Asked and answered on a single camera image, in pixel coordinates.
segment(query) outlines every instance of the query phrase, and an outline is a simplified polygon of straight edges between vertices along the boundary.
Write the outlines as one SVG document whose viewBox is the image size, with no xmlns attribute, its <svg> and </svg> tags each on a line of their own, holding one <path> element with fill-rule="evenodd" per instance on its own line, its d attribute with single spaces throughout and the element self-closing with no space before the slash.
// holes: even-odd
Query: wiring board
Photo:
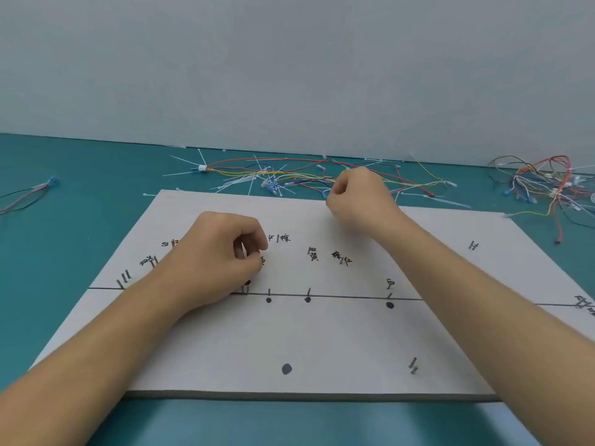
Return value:
<svg viewBox="0 0 595 446">
<path fill-rule="evenodd" d="M 204 210 L 258 218 L 270 243 L 263 269 L 220 303 L 182 318 L 129 395 L 497 399 L 390 256 L 371 239 L 344 230 L 322 200 L 161 191 L 35 363 L 158 265 Z M 589 296 L 510 219 L 469 210 L 403 211 L 595 339 Z"/>
</svg>

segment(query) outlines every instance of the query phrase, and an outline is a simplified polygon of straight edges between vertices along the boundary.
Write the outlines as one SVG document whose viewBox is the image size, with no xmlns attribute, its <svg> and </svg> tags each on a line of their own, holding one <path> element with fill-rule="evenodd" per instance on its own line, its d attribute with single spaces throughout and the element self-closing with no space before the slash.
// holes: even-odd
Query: finger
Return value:
<svg viewBox="0 0 595 446">
<path fill-rule="evenodd" d="M 260 250 L 268 248 L 267 237 L 260 222 L 254 217 L 232 214 L 230 220 L 230 231 L 233 233 L 234 239 L 239 238 L 241 235 L 249 236 Z"/>
<path fill-rule="evenodd" d="M 244 248 L 246 249 L 246 256 L 255 252 L 260 255 L 260 249 L 258 248 L 256 241 L 252 236 L 242 235 L 237 240 L 241 241 L 241 243 L 244 245 Z"/>
<path fill-rule="evenodd" d="M 240 238 L 233 242 L 233 254 L 239 260 L 243 260 L 245 258 L 244 249 L 242 248 L 242 240 Z"/>
<path fill-rule="evenodd" d="M 333 187 L 330 190 L 329 196 L 331 194 L 343 194 L 347 190 L 347 183 L 349 182 L 350 177 L 350 170 L 345 170 L 339 174 L 337 177 L 337 181 L 335 181 Z"/>
<path fill-rule="evenodd" d="M 260 254 L 255 252 L 248 255 L 245 260 L 237 260 L 234 266 L 236 267 L 234 275 L 237 275 L 239 284 L 243 285 L 262 269 L 262 260 Z"/>
</svg>

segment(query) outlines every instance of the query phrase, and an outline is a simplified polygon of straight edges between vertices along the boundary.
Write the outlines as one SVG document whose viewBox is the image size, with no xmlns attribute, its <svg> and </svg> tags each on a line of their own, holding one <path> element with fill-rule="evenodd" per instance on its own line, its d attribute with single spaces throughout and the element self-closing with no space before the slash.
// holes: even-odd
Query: right hand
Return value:
<svg viewBox="0 0 595 446">
<path fill-rule="evenodd" d="M 330 190 L 327 206 L 348 228 L 374 237 L 396 217 L 404 216 L 381 176 L 365 167 L 343 171 Z"/>
</svg>

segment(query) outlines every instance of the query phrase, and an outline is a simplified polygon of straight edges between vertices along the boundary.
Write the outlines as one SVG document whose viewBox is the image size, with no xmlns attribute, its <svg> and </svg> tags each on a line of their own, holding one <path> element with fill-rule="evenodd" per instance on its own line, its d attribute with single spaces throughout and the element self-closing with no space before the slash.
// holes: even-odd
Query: white board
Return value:
<svg viewBox="0 0 595 446">
<path fill-rule="evenodd" d="M 390 256 L 374 241 L 346 232 L 324 202 L 315 200 L 161 191 L 35 363 L 107 307 L 120 284 L 149 272 L 150 262 L 140 264 L 144 258 L 163 258 L 172 239 L 181 238 L 203 210 L 257 217 L 270 238 L 264 267 L 243 293 L 178 322 L 130 385 L 131 394 L 496 398 Z M 403 210 L 459 254 L 595 340 L 595 316 L 576 307 L 576 296 L 585 292 L 510 219 L 501 213 Z M 470 248 L 472 242 L 478 246 Z M 308 254 L 311 247 L 317 259 Z M 335 252 L 351 261 L 341 262 Z M 126 271 L 131 278 L 124 279 Z M 387 279 L 394 282 L 390 288 Z M 414 357 L 419 370 L 412 375 Z M 284 372 L 287 365 L 290 372 Z"/>
<path fill-rule="evenodd" d="M 595 0 L 2 0 L 0 57 L 3 133 L 593 164 Z"/>
</svg>

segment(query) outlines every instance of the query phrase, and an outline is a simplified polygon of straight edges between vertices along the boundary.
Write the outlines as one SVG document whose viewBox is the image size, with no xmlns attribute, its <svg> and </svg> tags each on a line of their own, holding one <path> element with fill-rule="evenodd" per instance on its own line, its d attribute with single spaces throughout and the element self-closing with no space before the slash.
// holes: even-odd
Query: table surface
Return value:
<svg viewBox="0 0 595 446">
<path fill-rule="evenodd" d="M 201 151 L 207 163 L 254 156 L 247 151 Z M 61 182 L 31 208 L 0 216 L 0 390 L 26 372 L 152 202 L 152 197 L 144 193 L 176 188 L 211 191 L 225 178 L 212 172 L 163 177 L 193 167 L 171 155 L 202 163 L 197 149 L 0 134 L 2 194 L 39 184 L 52 175 Z M 417 182 L 432 180 L 417 163 L 400 165 L 404 178 Z M 331 175 L 343 169 L 338 164 L 332 166 L 337 169 L 328 168 Z M 457 183 L 455 189 L 435 187 L 436 193 L 443 194 L 445 199 L 469 204 L 475 210 L 510 213 L 526 207 L 511 197 L 503 197 L 502 187 L 492 183 L 484 168 L 444 164 L 428 164 L 427 168 Z M 248 188 L 247 183 L 238 184 L 225 192 L 247 194 Z M 256 184 L 251 194 L 269 195 Z M 295 195 L 284 195 L 320 197 L 319 193 L 301 187 Z M 399 203 L 455 208 L 420 196 L 401 195 Z M 564 242 L 555 246 L 557 232 L 551 217 L 517 216 L 514 220 L 586 292 L 595 294 L 595 281 L 590 278 L 592 262 L 586 259 L 595 247 L 592 230 L 562 218 Z M 539 443 L 502 403 L 123 400 L 90 444 Z"/>
</svg>

